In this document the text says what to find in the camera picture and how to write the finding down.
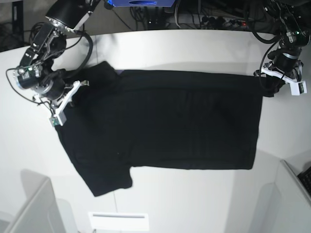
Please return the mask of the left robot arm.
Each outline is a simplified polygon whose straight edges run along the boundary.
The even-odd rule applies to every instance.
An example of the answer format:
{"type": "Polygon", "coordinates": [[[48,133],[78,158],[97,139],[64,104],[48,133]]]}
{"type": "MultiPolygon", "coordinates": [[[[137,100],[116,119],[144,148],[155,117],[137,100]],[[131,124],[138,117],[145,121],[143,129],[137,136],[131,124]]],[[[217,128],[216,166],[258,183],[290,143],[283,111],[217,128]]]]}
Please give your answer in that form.
{"type": "Polygon", "coordinates": [[[278,25],[272,39],[264,39],[255,28],[248,28],[257,40],[269,44],[259,69],[254,72],[262,89],[274,94],[287,84],[291,95],[307,93],[306,82],[302,79],[303,62],[299,59],[302,48],[311,41],[311,2],[309,0],[263,0],[264,11],[278,25]]]}

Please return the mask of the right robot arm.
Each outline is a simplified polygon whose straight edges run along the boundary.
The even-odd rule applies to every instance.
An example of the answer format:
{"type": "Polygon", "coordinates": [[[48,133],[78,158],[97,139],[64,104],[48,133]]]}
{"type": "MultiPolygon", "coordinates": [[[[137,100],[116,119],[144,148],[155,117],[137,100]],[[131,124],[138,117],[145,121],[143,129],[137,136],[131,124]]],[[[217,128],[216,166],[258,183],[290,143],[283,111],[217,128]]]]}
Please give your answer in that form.
{"type": "Polygon", "coordinates": [[[67,85],[70,79],[85,67],[93,51],[93,41],[83,29],[84,23],[98,6],[97,0],[58,0],[48,10],[47,23],[43,23],[30,47],[26,49],[19,65],[11,70],[20,89],[31,89],[46,101],[31,100],[38,105],[46,105],[52,116],[60,113],[80,84],[67,85]],[[77,69],[53,70],[54,60],[61,56],[67,47],[67,33],[74,33],[88,42],[88,52],[77,69]]]}

